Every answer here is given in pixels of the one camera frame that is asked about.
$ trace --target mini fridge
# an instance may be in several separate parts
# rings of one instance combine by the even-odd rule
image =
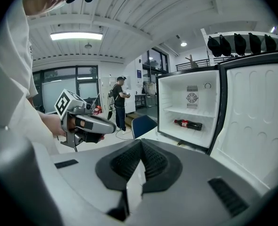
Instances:
[[[204,150],[261,194],[278,185],[278,51],[158,76],[157,94],[159,133]]]

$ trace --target white shirt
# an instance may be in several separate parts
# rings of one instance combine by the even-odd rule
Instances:
[[[38,94],[33,81],[29,26],[22,0],[12,4],[0,26],[0,67],[26,92],[27,98]]]
[[[16,0],[0,25],[0,126],[57,154],[51,131],[27,99],[35,95],[29,26],[22,0]]]

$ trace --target red bottle label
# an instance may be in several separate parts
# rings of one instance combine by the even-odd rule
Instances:
[[[188,121],[182,120],[182,127],[187,127]]]

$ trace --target man in black shirt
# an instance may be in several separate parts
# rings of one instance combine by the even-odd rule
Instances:
[[[116,109],[116,125],[117,130],[123,130],[123,134],[130,132],[130,130],[126,131],[125,127],[125,108],[124,101],[125,98],[130,98],[130,96],[123,93],[121,86],[124,84],[124,78],[118,77],[117,83],[113,88],[113,95],[115,100],[115,109]]]

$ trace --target jeans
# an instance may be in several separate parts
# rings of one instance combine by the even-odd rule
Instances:
[[[125,109],[124,108],[118,108],[116,107],[116,125],[118,128],[120,128],[121,130],[125,131],[126,127],[125,127]]]

